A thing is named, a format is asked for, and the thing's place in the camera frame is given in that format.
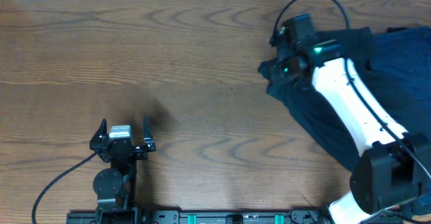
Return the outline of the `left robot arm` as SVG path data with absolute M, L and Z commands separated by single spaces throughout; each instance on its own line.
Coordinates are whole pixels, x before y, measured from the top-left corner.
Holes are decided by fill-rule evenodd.
M 129 125 L 107 129 L 104 119 L 90 140 L 90 149 L 110 167 L 100 171 L 93 181 L 97 194 L 97 223 L 151 223 L 149 211 L 135 203 L 137 162 L 156 151 L 147 118 L 143 118 L 143 143 L 134 146 Z

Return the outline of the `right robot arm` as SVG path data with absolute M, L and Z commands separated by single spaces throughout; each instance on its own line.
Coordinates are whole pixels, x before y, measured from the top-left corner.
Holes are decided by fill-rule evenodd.
M 267 93 L 343 167 L 350 189 L 321 222 L 365 223 L 430 212 L 430 118 L 394 81 L 373 71 L 368 30 L 277 33 L 261 63 Z

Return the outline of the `dark teal t-shirt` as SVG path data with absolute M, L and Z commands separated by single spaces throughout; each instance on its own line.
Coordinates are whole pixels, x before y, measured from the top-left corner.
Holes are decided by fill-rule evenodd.
M 374 35 L 369 28 L 319 32 L 323 40 L 335 39 L 345 46 L 347 56 L 353 60 L 366 87 L 397 121 L 402 110 L 415 112 L 410 105 L 413 101 L 393 80 L 370 69 L 369 62 L 376 54 Z M 360 157 L 353 139 L 334 109 L 309 81 L 299 79 L 281 86 L 269 84 L 267 93 L 281 101 L 292 118 L 327 153 L 349 171 L 354 170 Z

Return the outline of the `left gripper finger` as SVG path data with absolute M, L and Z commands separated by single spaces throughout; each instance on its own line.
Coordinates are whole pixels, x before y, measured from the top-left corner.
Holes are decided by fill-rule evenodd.
M 98 130 L 94 133 L 94 136 L 92 137 L 92 143 L 100 143 L 102 141 L 102 138 L 104 138 L 106 135 L 107 135 L 107 121 L 104 118 L 100 123 Z
M 146 116 L 143 117 L 143 140 L 147 147 L 154 146 L 154 138 L 151 134 L 150 125 Z

